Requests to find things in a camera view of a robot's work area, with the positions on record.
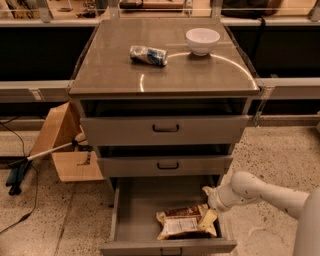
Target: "black cable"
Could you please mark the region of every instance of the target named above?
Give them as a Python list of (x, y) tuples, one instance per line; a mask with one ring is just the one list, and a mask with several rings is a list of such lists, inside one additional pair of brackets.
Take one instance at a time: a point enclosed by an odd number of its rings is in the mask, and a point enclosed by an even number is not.
[[(21, 140), (21, 142), (22, 142), (22, 151), (23, 151), (23, 155), (24, 156), (26, 156), (26, 154), (25, 154), (25, 144), (24, 144), (24, 141), (23, 141), (23, 139), (16, 133), (16, 132), (14, 132), (13, 130), (11, 130), (10, 128), (8, 128), (5, 124), (7, 124), (7, 123), (10, 123), (10, 122), (12, 122), (13, 120), (16, 120), (16, 119), (18, 119), (19, 118), (19, 116), (16, 116), (16, 117), (14, 117), (14, 118), (12, 118), (12, 119), (10, 119), (10, 120), (8, 120), (8, 121), (5, 121), (5, 122), (0, 122), (0, 125), (2, 125), (3, 127), (5, 127), (8, 131), (10, 131), (10, 132), (12, 132), (12, 133), (14, 133), (20, 140)], [(39, 185), (39, 172), (38, 172), (38, 170), (31, 164), (31, 167), (35, 170), (35, 172), (36, 172), (36, 195), (35, 195), (35, 201), (34, 201), (34, 207), (33, 207), (33, 209), (29, 212), (29, 213), (27, 213), (27, 214), (25, 214), (25, 215), (23, 215), (21, 218), (20, 218), (20, 220), (18, 220), (16, 223), (14, 223), (14, 224), (12, 224), (12, 225), (10, 225), (9, 227), (6, 227), (5, 229), (3, 229), (3, 230), (1, 230), (0, 231), (0, 235), (2, 235), (2, 234), (4, 234), (6, 231), (8, 231), (9, 229), (11, 229), (11, 228), (13, 228), (14, 226), (16, 226), (17, 224), (19, 224), (20, 222), (23, 222), (23, 221), (25, 221), (26, 219), (28, 219), (29, 218), (29, 216), (34, 212), (34, 210), (36, 209), (36, 207), (37, 207), (37, 199), (38, 199), (38, 185)]]
[(13, 134), (15, 134), (15, 135), (21, 140), (21, 143), (22, 143), (22, 153), (23, 153), (23, 156), (26, 157), (25, 145), (24, 145), (23, 139), (22, 139), (15, 131), (11, 130), (9, 127), (6, 126), (7, 123), (10, 123), (10, 122), (12, 122), (13, 120), (16, 120), (16, 119), (18, 119), (18, 118), (19, 118), (19, 116), (16, 116), (16, 117), (14, 117), (14, 118), (12, 118), (12, 119), (10, 119), (10, 120), (8, 120), (8, 121), (1, 122), (0, 124), (1, 124), (4, 128), (6, 128), (8, 131), (10, 131), (10, 132), (12, 132)]
[(20, 222), (23, 222), (25, 221), (26, 219), (28, 219), (30, 217), (30, 215), (34, 212), (34, 210), (36, 209), (37, 207), (37, 199), (38, 199), (38, 189), (39, 189), (39, 171), (31, 164), (31, 167), (35, 170), (36, 172), (36, 195), (35, 195), (35, 198), (34, 198), (34, 206), (32, 208), (32, 210), (23, 215), (20, 220), (18, 220), (16, 223), (13, 223), (12, 225), (6, 227), (5, 229), (1, 230), (0, 231), (0, 235), (3, 235), (5, 232), (7, 232), (9, 229), (13, 228), (14, 226), (16, 226), (17, 224), (19, 224)]
[(5, 122), (1, 122), (0, 124), (7, 124), (7, 123), (10, 123), (10, 122), (12, 122), (13, 120), (16, 120), (16, 119), (18, 119), (20, 116), (16, 116), (16, 117), (14, 117), (14, 118), (12, 118), (12, 119), (10, 119), (10, 120), (8, 120), (8, 121), (5, 121)]

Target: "speckled floor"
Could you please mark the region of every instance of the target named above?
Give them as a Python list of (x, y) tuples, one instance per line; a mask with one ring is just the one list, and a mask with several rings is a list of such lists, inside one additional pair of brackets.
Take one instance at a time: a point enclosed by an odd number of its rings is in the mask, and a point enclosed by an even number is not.
[[(37, 132), (19, 134), (29, 152)], [(0, 136), (0, 152), (21, 154), (19, 139), (5, 131)], [(19, 196), (8, 195), (8, 170), (0, 170), (0, 230), (32, 211), (38, 193), (31, 216), (0, 235), (0, 255), (100, 255), (112, 214), (106, 183), (62, 183), (50, 159), (34, 160), (33, 166), (37, 173), (30, 169)], [(320, 134), (309, 126), (247, 127), (223, 183), (236, 171), (311, 192), (320, 184)], [(272, 206), (234, 207), (223, 218), (229, 236), (238, 241), (231, 256), (292, 255), (297, 221)]]

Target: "countertop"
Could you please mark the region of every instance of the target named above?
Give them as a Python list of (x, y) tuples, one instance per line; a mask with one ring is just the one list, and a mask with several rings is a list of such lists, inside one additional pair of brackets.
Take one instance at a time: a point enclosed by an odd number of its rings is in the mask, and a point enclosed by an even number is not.
[[(186, 44), (189, 29), (215, 29), (220, 40), (199, 57)], [(159, 67), (130, 60), (132, 45), (168, 51)], [(256, 85), (223, 25), (212, 18), (114, 19), (101, 22), (71, 97), (256, 95)]]

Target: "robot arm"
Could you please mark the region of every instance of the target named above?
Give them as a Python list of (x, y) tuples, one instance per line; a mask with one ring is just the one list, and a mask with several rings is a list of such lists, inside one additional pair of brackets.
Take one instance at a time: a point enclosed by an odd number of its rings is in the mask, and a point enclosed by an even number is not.
[(203, 190), (209, 196), (210, 207), (219, 212), (227, 211), (235, 205), (263, 200), (297, 220), (309, 197), (306, 192), (267, 184), (247, 172), (236, 172), (227, 185), (214, 189), (204, 187)]
[(235, 173), (229, 184), (204, 187), (208, 204), (218, 212), (261, 200), (299, 221), (294, 256), (320, 255), (320, 187), (311, 194), (271, 185), (246, 173)]

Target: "gray cabinet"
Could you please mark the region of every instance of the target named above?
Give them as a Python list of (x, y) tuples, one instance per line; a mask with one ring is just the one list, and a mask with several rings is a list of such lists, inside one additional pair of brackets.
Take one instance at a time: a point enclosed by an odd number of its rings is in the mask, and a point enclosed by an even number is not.
[[(225, 41), (214, 54), (202, 58), (182, 44), (185, 32), (200, 26), (218, 30)], [(161, 37), (156, 36), (157, 29)], [(172, 48), (170, 40), (176, 41)], [(137, 42), (169, 47), (172, 56), (180, 57), (172, 61), (174, 65), (169, 59), (164, 68), (131, 63), (128, 50)], [(161, 226), (156, 212), (207, 201), (201, 188), (218, 185), (228, 171), (234, 145), (248, 120), (251, 97), (258, 93), (217, 21), (101, 23), (70, 96), (104, 177), (116, 181), (111, 234), (101, 247), (104, 255), (199, 255), (233, 250), (236, 241), (228, 240), (221, 216), (215, 222), (217, 237), (206, 234), (157, 241)]]

